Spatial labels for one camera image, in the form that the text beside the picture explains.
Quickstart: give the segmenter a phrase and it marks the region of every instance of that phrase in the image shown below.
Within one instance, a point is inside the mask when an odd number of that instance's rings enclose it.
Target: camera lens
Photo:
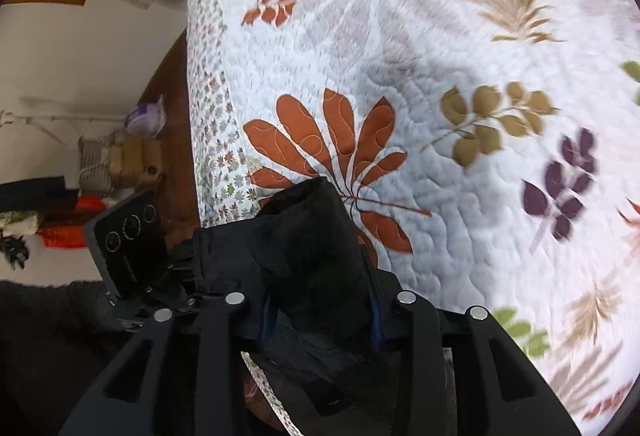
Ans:
[[[140,235],[140,230],[142,226],[140,225],[140,218],[135,214],[127,216],[127,219],[124,220],[124,224],[122,225],[122,233],[124,237],[127,239],[135,239]]]
[[[153,205],[145,207],[144,219],[147,223],[153,223],[156,218],[156,208]]]
[[[117,232],[109,232],[104,240],[107,252],[117,252],[120,247],[120,236]]]

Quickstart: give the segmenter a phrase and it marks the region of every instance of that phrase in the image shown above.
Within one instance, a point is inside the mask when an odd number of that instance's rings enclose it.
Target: brown cardboard box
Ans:
[[[162,152],[159,140],[145,140],[142,143],[144,172],[138,178],[139,185],[155,184],[162,174]]]
[[[111,147],[110,172],[119,188],[158,188],[162,175],[159,140],[127,136],[122,145]]]
[[[145,171],[142,156],[142,139],[139,136],[127,136],[122,143],[122,175],[135,176]]]

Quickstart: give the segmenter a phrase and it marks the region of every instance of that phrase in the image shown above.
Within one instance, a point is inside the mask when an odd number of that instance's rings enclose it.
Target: purple leaf print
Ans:
[[[584,206],[578,198],[570,198],[560,205],[559,208],[560,212],[562,212],[567,219],[572,220],[578,217],[578,214],[580,214]]]
[[[590,130],[583,128],[580,131],[580,140],[578,140],[580,143],[580,156],[585,157],[588,155],[593,147],[594,141],[593,133]]]
[[[535,185],[524,182],[524,190],[522,191],[522,207],[527,214],[531,216],[544,216],[548,209],[549,203],[545,193]]]
[[[564,182],[562,181],[562,165],[560,162],[553,161],[546,167],[545,172],[546,192],[553,199],[564,190]]]
[[[560,214],[556,216],[556,224],[554,225],[554,237],[559,241],[566,239],[571,232],[571,221],[566,216]]]
[[[571,186],[571,190],[577,194],[582,194],[585,190],[589,188],[591,185],[591,176],[589,176],[586,172],[583,172],[580,176],[578,176]]]
[[[562,145],[560,146],[560,152],[562,153],[562,157],[564,158],[565,162],[567,162],[569,165],[575,165],[574,142],[572,142],[566,136],[562,140]]]
[[[578,196],[591,187],[596,161],[590,152],[595,146],[593,133],[585,128],[574,141],[563,136],[560,141],[561,161],[551,159],[545,167],[544,190],[527,181],[522,191],[522,207],[530,216],[542,217],[530,251],[533,253],[551,224],[551,233],[558,241],[569,239],[572,221],[577,220],[584,204]]]
[[[593,159],[593,156],[591,154],[588,154],[587,156],[582,158],[580,167],[582,167],[589,174],[593,174],[594,172],[596,172],[596,161]]]

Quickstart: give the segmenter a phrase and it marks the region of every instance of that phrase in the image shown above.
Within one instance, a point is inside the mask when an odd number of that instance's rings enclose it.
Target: white quilt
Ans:
[[[640,371],[639,25],[633,0],[190,0],[202,220],[329,178],[380,268],[491,310],[596,435]]]

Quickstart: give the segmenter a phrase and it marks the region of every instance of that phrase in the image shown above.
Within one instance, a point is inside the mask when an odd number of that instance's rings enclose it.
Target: metal screw head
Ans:
[[[233,291],[225,297],[225,302],[230,306],[236,306],[244,302],[244,293]]]
[[[174,316],[174,313],[169,308],[162,308],[154,313],[154,319],[157,322],[167,322]]]
[[[415,302],[415,293],[403,290],[398,294],[398,302],[400,304],[413,304]]]
[[[477,321],[483,321],[489,316],[488,311],[485,310],[482,306],[473,306],[471,310],[469,310],[469,314]]]

